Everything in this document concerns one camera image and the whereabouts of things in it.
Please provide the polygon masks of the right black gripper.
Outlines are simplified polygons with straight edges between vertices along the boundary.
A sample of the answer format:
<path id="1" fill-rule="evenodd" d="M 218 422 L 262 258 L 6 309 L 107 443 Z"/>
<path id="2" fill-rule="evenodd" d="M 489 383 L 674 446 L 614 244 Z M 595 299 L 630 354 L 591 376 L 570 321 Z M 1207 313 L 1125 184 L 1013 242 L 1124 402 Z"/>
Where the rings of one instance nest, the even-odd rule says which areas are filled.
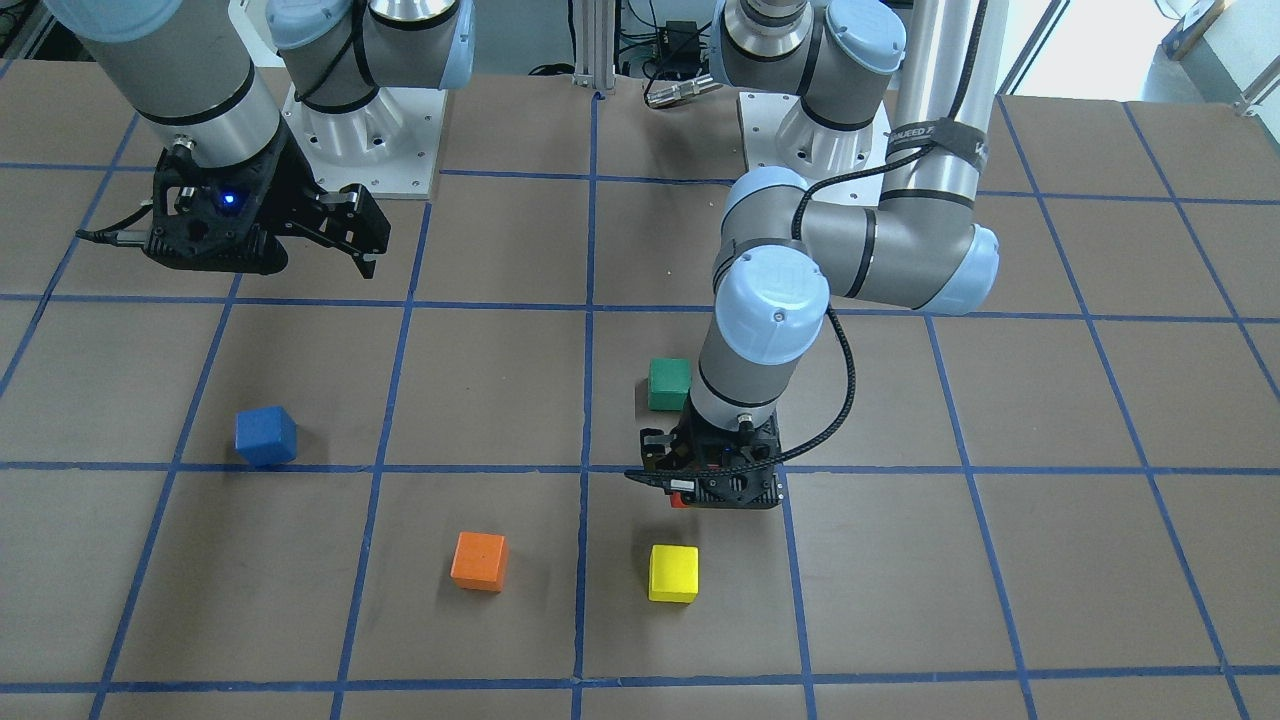
<path id="1" fill-rule="evenodd" d="M 390 222 L 365 184 L 326 191 L 288 126 L 266 146 L 275 161 L 262 200 L 262 228 L 271 237 L 303 237 L 347 255 L 362 278 L 375 277 L 390 241 Z"/>

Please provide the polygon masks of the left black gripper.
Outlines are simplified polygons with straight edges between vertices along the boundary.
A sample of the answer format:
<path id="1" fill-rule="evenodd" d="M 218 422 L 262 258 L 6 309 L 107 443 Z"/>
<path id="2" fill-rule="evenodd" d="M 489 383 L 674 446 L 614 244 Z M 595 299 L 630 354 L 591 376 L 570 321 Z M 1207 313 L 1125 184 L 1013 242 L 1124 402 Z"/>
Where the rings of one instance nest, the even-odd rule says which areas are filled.
<path id="1" fill-rule="evenodd" d="M 644 430 L 641 480 L 755 480 L 756 421 L 739 413 L 727 427 L 707 420 L 687 405 L 668 433 Z"/>

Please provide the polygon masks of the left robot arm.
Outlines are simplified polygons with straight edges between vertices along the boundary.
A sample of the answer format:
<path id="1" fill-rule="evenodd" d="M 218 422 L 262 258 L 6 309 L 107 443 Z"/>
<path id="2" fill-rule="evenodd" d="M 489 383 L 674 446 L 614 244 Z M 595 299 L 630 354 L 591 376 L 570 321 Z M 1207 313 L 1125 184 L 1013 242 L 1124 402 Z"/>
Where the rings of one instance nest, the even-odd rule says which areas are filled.
<path id="1" fill-rule="evenodd" d="M 973 219 L 988 158 L 1006 1 L 722 1 L 710 69 L 791 94 L 778 165 L 724 206 L 714 311 L 668 436 L 628 478 L 667 493 L 755 489 L 780 447 L 776 405 L 835 297 L 963 315 L 989 293 L 998 241 Z"/>

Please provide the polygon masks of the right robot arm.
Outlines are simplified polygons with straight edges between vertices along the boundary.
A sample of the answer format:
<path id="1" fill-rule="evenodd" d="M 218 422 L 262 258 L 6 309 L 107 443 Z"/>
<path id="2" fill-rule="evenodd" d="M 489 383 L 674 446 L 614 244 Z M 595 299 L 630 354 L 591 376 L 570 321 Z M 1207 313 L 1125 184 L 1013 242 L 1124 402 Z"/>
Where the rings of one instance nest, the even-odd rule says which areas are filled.
<path id="1" fill-rule="evenodd" d="M 404 152 L 393 88 L 462 88 L 471 1 L 270 1 L 293 83 L 274 100 L 224 1 L 50 1 L 49 12 L 163 141 L 151 197 L 84 242 L 138 249 L 188 272 L 282 272 L 285 237 L 343 252 L 374 277 L 390 223 L 361 183 L 326 190 L 308 158 L 367 167 Z"/>

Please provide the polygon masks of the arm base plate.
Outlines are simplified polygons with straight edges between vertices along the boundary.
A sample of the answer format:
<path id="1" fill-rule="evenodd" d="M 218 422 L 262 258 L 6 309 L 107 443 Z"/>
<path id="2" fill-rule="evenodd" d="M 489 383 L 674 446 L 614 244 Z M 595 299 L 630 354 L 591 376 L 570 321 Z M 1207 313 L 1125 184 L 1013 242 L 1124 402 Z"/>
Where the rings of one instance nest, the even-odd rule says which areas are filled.
<path id="1" fill-rule="evenodd" d="M 891 131 L 884 102 L 869 126 L 850 132 L 812 123 L 786 94 L 741 92 L 739 117 L 749 169 L 787 167 L 814 184 L 884 163 Z"/>
<path id="2" fill-rule="evenodd" d="M 434 190 L 449 97 L 445 90 L 380 88 L 369 105 L 343 114 L 289 97 L 282 115 L 325 190 L 358 183 L 378 199 L 425 201 Z"/>

